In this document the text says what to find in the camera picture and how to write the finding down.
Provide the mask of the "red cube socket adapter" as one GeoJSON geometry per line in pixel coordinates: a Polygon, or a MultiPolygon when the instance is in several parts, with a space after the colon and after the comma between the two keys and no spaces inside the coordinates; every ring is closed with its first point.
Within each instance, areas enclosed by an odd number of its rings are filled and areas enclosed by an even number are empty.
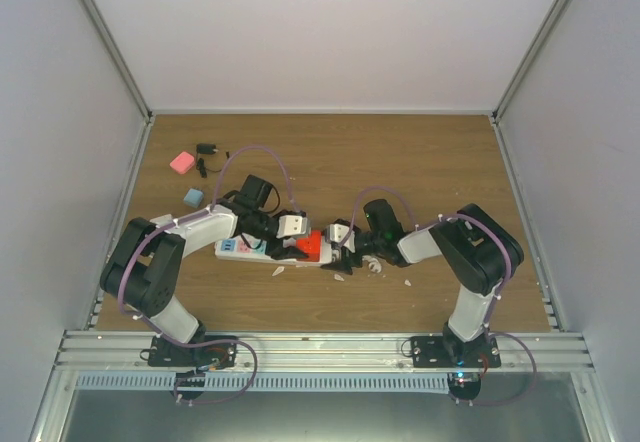
{"type": "Polygon", "coordinates": [[[312,230],[305,238],[298,238],[295,247],[301,252],[296,257],[303,262],[319,262],[322,252],[323,236],[320,230],[312,230]]]}

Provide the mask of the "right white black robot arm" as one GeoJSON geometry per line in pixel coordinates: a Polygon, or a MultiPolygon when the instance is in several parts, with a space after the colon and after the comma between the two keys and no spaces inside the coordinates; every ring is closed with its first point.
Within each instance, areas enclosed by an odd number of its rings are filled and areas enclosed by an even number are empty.
{"type": "Polygon", "coordinates": [[[332,261],[323,267],[350,275],[367,256],[400,268],[443,257],[460,283],[443,327],[443,355],[453,366],[468,365],[488,346],[495,303],[524,261],[519,242],[473,203],[412,231],[403,228],[385,199],[367,203],[364,215],[367,231],[343,219],[323,230],[332,249],[332,261]]]}

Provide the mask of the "pink plug adapter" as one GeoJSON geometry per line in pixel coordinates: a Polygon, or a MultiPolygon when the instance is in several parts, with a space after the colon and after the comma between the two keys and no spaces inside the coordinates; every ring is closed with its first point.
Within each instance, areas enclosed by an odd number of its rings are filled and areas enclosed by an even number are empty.
{"type": "Polygon", "coordinates": [[[177,174],[184,175],[189,172],[195,164],[195,157],[189,152],[182,151],[169,163],[169,167],[177,174]]]}

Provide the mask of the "black power adapter with cable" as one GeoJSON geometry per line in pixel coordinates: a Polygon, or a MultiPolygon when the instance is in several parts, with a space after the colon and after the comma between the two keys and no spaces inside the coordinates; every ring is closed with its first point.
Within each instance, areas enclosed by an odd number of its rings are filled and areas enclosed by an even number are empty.
{"type": "Polygon", "coordinates": [[[219,173],[220,169],[212,169],[206,165],[209,157],[215,157],[220,150],[213,143],[198,143],[196,145],[196,169],[202,178],[207,178],[209,174],[219,173]]]}

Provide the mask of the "white cube adapter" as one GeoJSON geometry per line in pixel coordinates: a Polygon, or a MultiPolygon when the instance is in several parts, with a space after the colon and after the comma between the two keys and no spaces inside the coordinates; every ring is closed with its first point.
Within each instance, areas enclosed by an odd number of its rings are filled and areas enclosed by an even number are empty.
{"type": "Polygon", "coordinates": [[[175,218],[171,214],[161,215],[150,219],[150,222],[157,227],[168,226],[169,228],[175,226],[175,218]]]}

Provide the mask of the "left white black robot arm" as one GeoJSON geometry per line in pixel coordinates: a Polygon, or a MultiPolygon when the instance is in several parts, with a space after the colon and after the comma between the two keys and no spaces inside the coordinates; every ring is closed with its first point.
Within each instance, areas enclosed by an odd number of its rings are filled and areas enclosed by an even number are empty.
{"type": "Polygon", "coordinates": [[[204,326],[175,295],[184,258],[238,236],[257,239],[274,260],[306,257],[294,240],[310,233],[307,214],[298,207],[266,211],[273,190],[249,175],[240,190],[186,216],[132,219],[103,268],[101,289],[117,300],[123,314],[144,321],[172,343],[171,353],[181,364],[198,364],[206,353],[204,326]]]}

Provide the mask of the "light blue plug adapter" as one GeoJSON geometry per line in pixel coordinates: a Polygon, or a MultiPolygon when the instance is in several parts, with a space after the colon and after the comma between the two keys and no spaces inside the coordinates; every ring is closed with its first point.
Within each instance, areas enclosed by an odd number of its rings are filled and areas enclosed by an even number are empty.
{"type": "Polygon", "coordinates": [[[199,208],[204,200],[204,193],[196,188],[190,188],[183,198],[183,203],[191,208],[199,208]]]}

